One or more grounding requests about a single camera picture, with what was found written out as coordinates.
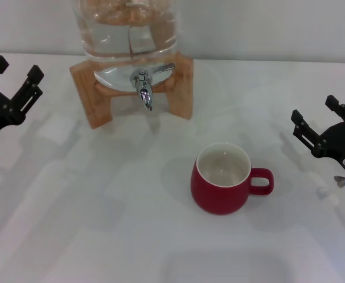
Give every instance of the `mug handle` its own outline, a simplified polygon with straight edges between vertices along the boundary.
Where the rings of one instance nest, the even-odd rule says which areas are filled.
[[[266,186],[252,186],[249,190],[249,193],[255,196],[267,196],[269,195],[274,188],[274,178],[270,170],[264,168],[252,168],[251,170],[251,179],[252,178],[263,178],[269,181],[269,184]]]

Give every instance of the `glass jar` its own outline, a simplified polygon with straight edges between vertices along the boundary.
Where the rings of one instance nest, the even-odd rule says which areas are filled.
[[[96,79],[107,87],[134,91],[135,68],[151,70],[176,52],[175,0],[72,0]],[[153,77],[157,84],[171,75]]]

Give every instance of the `wooden dispenser stand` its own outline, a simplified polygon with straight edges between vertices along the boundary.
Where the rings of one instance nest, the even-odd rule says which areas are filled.
[[[177,53],[163,61],[166,64],[175,63],[176,68],[167,80],[153,86],[153,92],[154,94],[166,93],[170,113],[190,120],[193,112],[193,59]],[[70,68],[92,129],[112,121],[111,99],[113,97],[138,96],[135,90],[127,93],[100,84],[94,75],[96,69],[97,66],[88,60]]]

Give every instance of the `white table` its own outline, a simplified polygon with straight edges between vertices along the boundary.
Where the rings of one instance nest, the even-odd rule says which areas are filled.
[[[68,68],[77,56],[5,54],[9,97],[33,64],[44,95],[0,132],[0,283],[345,282],[345,175],[293,136],[294,109],[319,133],[340,118],[345,64],[195,61],[194,113],[147,115],[113,100],[91,130]],[[203,146],[242,146],[275,189],[238,212],[210,215],[189,190]]]

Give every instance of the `red mug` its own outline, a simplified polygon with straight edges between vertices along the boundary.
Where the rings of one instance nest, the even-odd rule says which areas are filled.
[[[253,186],[252,178],[268,179],[269,184]],[[237,211],[249,195],[269,195],[273,187],[272,172],[252,168],[246,152],[231,143],[214,143],[201,150],[190,180],[196,203],[207,212],[219,215]]]

